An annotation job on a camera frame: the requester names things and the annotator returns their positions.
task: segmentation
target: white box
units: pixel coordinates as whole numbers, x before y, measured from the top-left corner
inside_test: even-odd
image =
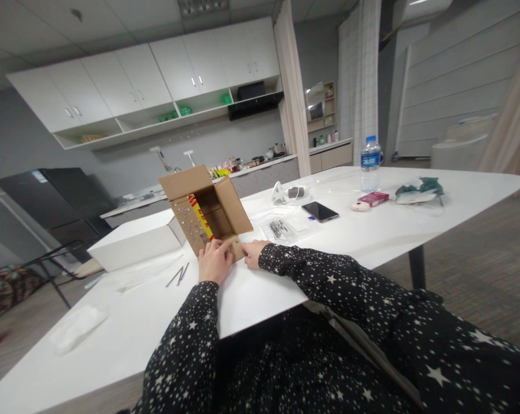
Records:
[[[168,209],[122,224],[87,252],[106,271],[113,271],[168,253],[185,242],[174,212]]]

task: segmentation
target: phone screen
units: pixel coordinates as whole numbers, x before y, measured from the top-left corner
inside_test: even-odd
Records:
[[[333,217],[339,216],[339,214],[335,213],[331,209],[328,209],[323,204],[320,204],[317,201],[312,201],[311,203],[305,204],[302,206],[302,208],[311,215],[313,215],[319,221],[325,221]]]

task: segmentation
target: upper cabinet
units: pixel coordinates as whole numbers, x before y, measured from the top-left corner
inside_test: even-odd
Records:
[[[269,17],[246,23],[247,46],[256,80],[279,75],[276,41]]]
[[[201,94],[198,77],[193,71],[181,36],[159,40],[150,45],[175,101]]]
[[[197,75],[201,93],[228,87],[212,30],[182,36],[185,50]]]
[[[254,81],[253,63],[248,53],[246,28],[247,25],[241,23],[214,30],[214,38],[229,86]]]
[[[121,49],[116,55],[144,109],[172,102],[148,44]]]
[[[44,68],[30,69],[7,77],[49,132],[81,125]]]
[[[116,52],[84,57],[82,63],[103,95],[112,115],[120,116],[143,109]]]
[[[71,60],[45,68],[82,124],[112,118],[101,94],[87,74],[82,62]]]

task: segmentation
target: bottle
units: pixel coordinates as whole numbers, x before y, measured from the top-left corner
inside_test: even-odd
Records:
[[[377,191],[379,187],[379,165],[381,164],[381,146],[375,135],[368,136],[362,149],[361,189],[364,193]]]

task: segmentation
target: hand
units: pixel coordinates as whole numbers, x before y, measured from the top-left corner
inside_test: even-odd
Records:
[[[231,242],[214,239],[198,253],[198,282],[212,281],[218,286],[225,280],[233,263],[233,254],[228,251]]]
[[[241,244],[243,253],[245,255],[244,263],[252,269],[260,269],[258,259],[260,258],[260,253],[262,252],[262,249],[267,244],[271,244],[271,242],[267,240],[253,240],[252,243]]]

